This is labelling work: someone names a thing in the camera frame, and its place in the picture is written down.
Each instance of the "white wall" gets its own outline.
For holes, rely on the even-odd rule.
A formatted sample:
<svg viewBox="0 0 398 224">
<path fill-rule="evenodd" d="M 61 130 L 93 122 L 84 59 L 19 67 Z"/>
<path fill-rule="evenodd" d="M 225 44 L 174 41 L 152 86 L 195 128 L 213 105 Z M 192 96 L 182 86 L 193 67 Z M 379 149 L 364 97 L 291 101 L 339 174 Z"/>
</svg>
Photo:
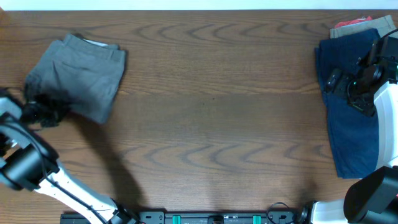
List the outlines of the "white wall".
<svg viewBox="0 0 398 224">
<path fill-rule="evenodd" d="M 0 0 L 4 10 L 398 9 L 398 0 Z"/>
</svg>

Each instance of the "beige cloth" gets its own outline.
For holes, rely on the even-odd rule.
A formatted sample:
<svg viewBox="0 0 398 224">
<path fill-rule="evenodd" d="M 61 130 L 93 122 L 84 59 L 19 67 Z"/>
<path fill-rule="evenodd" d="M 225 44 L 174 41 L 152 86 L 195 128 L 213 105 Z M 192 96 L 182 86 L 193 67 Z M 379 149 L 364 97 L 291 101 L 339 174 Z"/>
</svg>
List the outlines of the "beige cloth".
<svg viewBox="0 0 398 224">
<path fill-rule="evenodd" d="M 374 19 L 367 22 L 360 22 L 358 24 L 348 25 L 330 30 L 330 38 L 342 37 L 345 35 L 356 34 L 368 29 L 376 28 L 379 31 L 380 37 L 386 35 L 388 32 L 396 29 L 392 17 L 390 15 L 382 18 Z M 398 32 L 390 35 L 390 37 L 398 38 Z"/>
</svg>

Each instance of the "dark blue fabric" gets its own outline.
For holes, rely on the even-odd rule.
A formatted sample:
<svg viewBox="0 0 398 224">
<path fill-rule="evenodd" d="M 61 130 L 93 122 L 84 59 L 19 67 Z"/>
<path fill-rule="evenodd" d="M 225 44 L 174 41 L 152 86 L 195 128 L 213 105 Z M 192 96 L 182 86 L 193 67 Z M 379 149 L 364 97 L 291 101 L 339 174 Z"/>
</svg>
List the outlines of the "dark blue fabric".
<svg viewBox="0 0 398 224">
<path fill-rule="evenodd" d="M 342 178 L 363 178 L 374 171 L 379 149 L 377 115 L 366 117 L 347 102 L 325 93 L 325 82 L 334 68 L 356 74 L 356 62 L 379 39 L 377 29 L 322 40 L 315 49 L 323 101 L 328 112 L 328 132 L 336 170 Z"/>
</svg>

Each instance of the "wooden tabletop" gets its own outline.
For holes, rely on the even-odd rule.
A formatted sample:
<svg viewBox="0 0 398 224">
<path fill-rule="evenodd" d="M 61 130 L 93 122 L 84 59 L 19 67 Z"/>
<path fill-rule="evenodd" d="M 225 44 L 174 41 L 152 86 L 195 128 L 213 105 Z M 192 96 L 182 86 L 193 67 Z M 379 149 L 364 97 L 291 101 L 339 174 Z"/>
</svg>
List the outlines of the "wooden tabletop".
<svg viewBox="0 0 398 224">
<path fill-rule="evenodd" d="M 104 126 L 69 116 L 39 134 L 70 172 L 131 208 L 265 210 L 342 198 L 314 48 L 340 21 L 396 11 L 7 12 L 0 83 L 22 87 L 67 33 L 128 50 Z M 0 223 L 70 211 L 0 187 Z"/>
</svg>

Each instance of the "gray cloth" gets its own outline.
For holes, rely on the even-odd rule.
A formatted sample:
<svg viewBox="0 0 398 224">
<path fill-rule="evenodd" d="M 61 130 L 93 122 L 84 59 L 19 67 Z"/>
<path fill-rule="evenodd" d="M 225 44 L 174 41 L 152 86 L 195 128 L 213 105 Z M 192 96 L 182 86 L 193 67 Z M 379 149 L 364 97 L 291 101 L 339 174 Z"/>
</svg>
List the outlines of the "gray cloth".
<svg viewBox="0 0 398 224">
<path fill-rule="evenodd" d="M 388 32 L 396 29 L 394 22 L 392 21 L 392 17 L 388 15 L 371 21 L 360 22 L 358 24 L 352 24 L 348 26 L 339 27 L 336 29 L 331 29 L 330 38 L 337 38 L 345 35 L 356 34 L 372 28 L 377 29 L 381 37 L 386 35 Z M 390 36 L 398 38 L 398 33 L 391 34 Z"/>
<path fill-rule="evenodd" d="M 126 52 L 67 34 L 43 54 L 25 80 L 25 97 L 47 94 L 71 103 L 73 112 L 103 124 L 124 72 Z"/>
</svg>

